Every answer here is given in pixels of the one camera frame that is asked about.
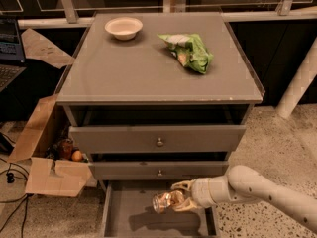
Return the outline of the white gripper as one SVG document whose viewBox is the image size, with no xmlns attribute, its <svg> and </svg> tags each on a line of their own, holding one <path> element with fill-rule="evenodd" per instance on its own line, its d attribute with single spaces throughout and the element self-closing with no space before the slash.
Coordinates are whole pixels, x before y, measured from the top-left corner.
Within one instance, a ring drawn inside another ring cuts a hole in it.
<svg viewBox="0 0 317 238">
<path fill-rule="evenodd" d="M 209 208 L 214 205 L 214 200 L 209 190 L 209 178 L 180 181 L 174 183 L 171 189 L 191 192 L 192 197 L 186 198 L 180 204 L 175 205 L 172 208 L 175 212 L 191 211 L 200 207 Z"/>
</svg>

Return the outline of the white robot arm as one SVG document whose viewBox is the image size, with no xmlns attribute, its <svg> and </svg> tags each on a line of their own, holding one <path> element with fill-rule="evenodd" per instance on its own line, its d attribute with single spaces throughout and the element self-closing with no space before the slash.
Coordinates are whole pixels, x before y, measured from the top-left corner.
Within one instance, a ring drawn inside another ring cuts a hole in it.
<svg viewBox="0 0 317 238">
<path fill-rule="evenodd" d="M 231 167 L 223 176 L 174 183 L 172 190 L 185 190 L 189 196 L 175 211 L 210 208 L 218 203 L 265 201 L 302 226 L 317 232 L 317 200 L 278 185 L 247 166 Z"/>
</svg>

